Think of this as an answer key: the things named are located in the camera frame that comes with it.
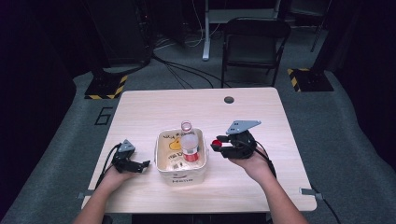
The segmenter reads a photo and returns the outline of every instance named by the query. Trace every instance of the yellow black hazard tape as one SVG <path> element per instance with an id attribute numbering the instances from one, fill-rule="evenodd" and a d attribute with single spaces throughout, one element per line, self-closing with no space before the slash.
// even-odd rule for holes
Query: yellow black hazard tape
<path id="1" fill-rule="evenodd" d="M 120 79 L 120 85 L 117 87 L 115 90 L 114 94 L 107 94 L 107 95 L 99 95 L 99 94 L 90 94 L 90 95 L 85 95 L 85 99 L 92 99 L 92 100 L 104 100 L 104 99 L 116 99 L 118 98 L 121 93 L 122 89 L 125 85 L 126 79 L 128 76 L 124 76 Z"/>
<path id="2" fill-rule="evenodd" d="M 291 85 L 293 86 L 293 88 L 294 88 L 294 90 L 295 91 L 301 91 L 301 88 L 300 88 L 300 86 L 299 86 L 299 84 L 298 84 L 298 81 L 297 81 L 297 77 L 294 75 L 294 70 L 299 70 L 299 71 L 309 71 L 309 69 L 307 69 L 307 68 L 301 68 L 301 69 L 288 69 L 288 74 L 289 74 L 289 77 L 290 77 L 290 80 L 291 80 Z"/>
<path id="3" fill-rule="evenodd" d="M 295 91 L 334 91 L 323 72 L 308 68 L 288 69 L 291 85 Z"/>

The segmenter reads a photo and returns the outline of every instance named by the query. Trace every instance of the black stand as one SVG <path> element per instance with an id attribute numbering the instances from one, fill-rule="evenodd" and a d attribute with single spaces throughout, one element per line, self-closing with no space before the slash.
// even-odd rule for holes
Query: black stand
<path id="1" fill-rule="evenodd" d="M 85 99 L 118 98 L 125 85 L 127 76 L 115 76 L 105 71 L 93 73 L 90 86 L 85 91 Z"/>
<path id="2" fill-rule="evenodd" d="M 288 69 L 291 84 L 295 91 L 334 91 L 332 84 L 322 72 L 310 69 Z"/>

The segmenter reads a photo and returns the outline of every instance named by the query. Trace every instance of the wooden tabletop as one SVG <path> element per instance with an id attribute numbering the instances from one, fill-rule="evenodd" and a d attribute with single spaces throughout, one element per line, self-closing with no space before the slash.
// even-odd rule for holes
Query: wooden tabletop
<path id="1" fill-rule="evenodd" d="M 232 104 L 224 98 L 231 96 Z M 171 187 L 154 163 L 154 148 L 162 130 L 177 129 L 184 119 L 203 131 L 209 147 L 205 181 L 199 185 Z M 268 212 L 260 186 L 245 171 L 223 159 L 210 144 L 225 134 L 234 120 L 260 120 L 249 129 L 266 149 L 277 179 L 300 211 L 317 207 L 277 90 L 233 88 L 204 90 L 126 91 L 120 98 L 89 189 L 94 189 L 108 152 L 128 139 L 136 151 L 133 161 L 151 161 L 145 173 L 126 181 L 106 205 L 108 213 L 243 213 Z"/>

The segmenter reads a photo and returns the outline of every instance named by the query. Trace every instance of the black chair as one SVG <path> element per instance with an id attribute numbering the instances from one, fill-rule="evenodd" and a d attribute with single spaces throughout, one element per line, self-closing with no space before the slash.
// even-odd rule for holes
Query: black chair
<path id="1" fill-rule="evenodd" d="M 291 0 L 289 14 L 295 18 L 306 18 L 318 24 L 316 37 L 311 52 L 314 51 L 318 42 L 323 24 L 329 11 L 332 0 Z"/>
<path id="2" fill-rule="evenodd" d="M 224 27 L 221 87 L 227 66 L 274 69 L 271 86 L 275 86 L 283 48 L 290 26 L 275 19 L 235 18 Z"/>

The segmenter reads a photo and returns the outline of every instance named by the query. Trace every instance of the white plastic basket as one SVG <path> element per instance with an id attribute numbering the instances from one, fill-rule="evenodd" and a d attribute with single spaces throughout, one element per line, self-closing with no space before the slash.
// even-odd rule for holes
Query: white plastic basket
<path id="1" fill-rule="evenodd" d="M 164 130 L 157 137 L 154 161 L 163 179 L 170 186 L 200 184 L 205 180 L 207 148 L 202 131 L 198 128 L 194 130 L 199 140 L 199 159 L 194 163 L 183 159 L 181 149 L 173 149 L 177 147 L 181 130 Z"/>

